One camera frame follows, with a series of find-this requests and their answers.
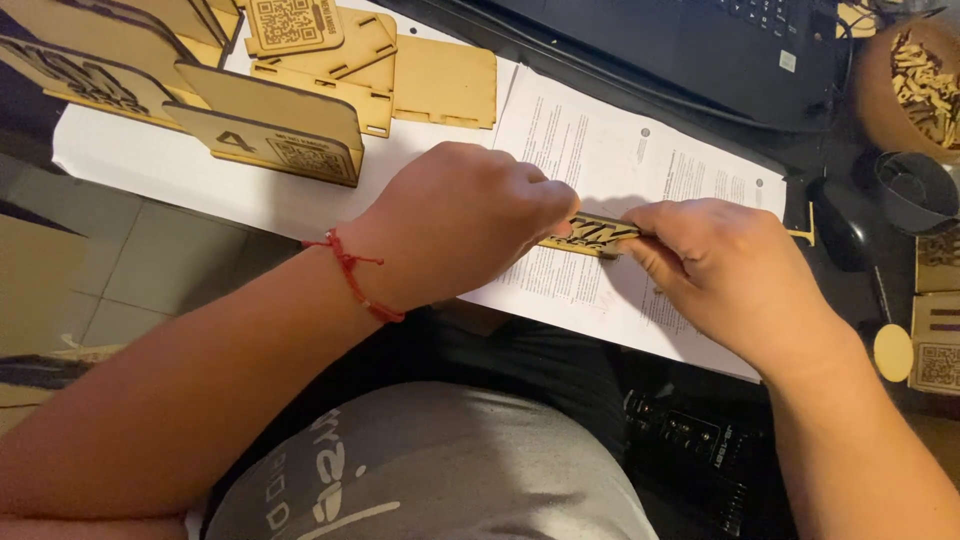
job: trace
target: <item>laptop keyboard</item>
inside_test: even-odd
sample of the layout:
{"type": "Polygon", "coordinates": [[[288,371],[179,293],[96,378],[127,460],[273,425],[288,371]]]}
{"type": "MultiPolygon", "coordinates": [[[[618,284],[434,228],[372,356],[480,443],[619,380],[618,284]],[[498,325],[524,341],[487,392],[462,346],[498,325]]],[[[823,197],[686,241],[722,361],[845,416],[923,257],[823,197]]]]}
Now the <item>laptop keyboard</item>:
{"type": "Polygon", "coordinates": [[[792,1],[796,0],[713,0],[713,3],[730,15],[757,25],[775,37],[784,37],[787,32],[797,33],[789,20],[792,1]]]}

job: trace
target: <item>computer mouse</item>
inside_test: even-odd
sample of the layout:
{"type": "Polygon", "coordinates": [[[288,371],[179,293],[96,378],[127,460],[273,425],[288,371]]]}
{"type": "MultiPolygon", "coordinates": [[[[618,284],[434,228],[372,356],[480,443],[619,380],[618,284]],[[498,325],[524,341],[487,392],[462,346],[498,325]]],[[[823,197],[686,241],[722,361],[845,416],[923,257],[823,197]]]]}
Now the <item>computer mouse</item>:
{"type": "Polygon", "coordinates": [[[830,260],[844,272],[865,272],[874,266],[872,238],[881,220],[876,206],[851,187],[826,179],[809,191],[813,215],[830,260]]]}

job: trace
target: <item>qr code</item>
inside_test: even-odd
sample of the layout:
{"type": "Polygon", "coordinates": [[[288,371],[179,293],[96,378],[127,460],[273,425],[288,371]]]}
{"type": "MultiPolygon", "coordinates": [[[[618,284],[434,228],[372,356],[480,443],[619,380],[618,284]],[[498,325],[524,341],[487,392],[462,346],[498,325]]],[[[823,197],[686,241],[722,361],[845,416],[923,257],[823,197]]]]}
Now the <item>qr code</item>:
{"type": "Polygon", "coordinates": [[[920,346],[917,375],[922,384],[960,386],[960,349],[947,345],[920,346]]]}
{"type": "Polygon", "coordinates": [[[347,173],[347,167],[341,156],[289,140],[272,138],[268,140],[283,163],[288,166],[333,176],[345,181],[350,180],[350,175],[347,173]]]}
{"type": "Polygon", "coordinates": [[[324,41],[323,19],[312,0],[263,0],[253,9],[265,45],[324,41]]]}

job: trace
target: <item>tile floor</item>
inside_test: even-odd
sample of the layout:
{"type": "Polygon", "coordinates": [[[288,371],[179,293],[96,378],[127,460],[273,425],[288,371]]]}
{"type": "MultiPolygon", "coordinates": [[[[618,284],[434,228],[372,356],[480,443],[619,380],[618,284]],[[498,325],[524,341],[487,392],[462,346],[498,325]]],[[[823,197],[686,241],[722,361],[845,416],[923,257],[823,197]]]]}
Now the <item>tile floor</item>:
{"type": "Polygon", "coordinates": [[[193,210],[57,176],[0,155],[0,199],[86,236],[87,254],[51,332],[128,343],[294,255],[298,242],[193,210]]]}

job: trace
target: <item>number 4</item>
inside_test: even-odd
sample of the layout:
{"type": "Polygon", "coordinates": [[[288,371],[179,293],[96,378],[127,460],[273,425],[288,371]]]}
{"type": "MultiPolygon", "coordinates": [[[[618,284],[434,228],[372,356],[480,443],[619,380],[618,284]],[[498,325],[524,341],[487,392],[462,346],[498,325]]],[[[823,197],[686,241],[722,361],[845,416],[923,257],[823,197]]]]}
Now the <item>number 4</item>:
{"type": "Polygon", "coordinates": [[[251,145],[247,144],[244,141],[243,137],[234,133],[234,132],[223,132],[220,136],[217,137],[217,142],[222,142],[224,144],[229,144],[231,146],[239,146],[251,154],[256,152],[256,148],[253,148],[251,145]]]}

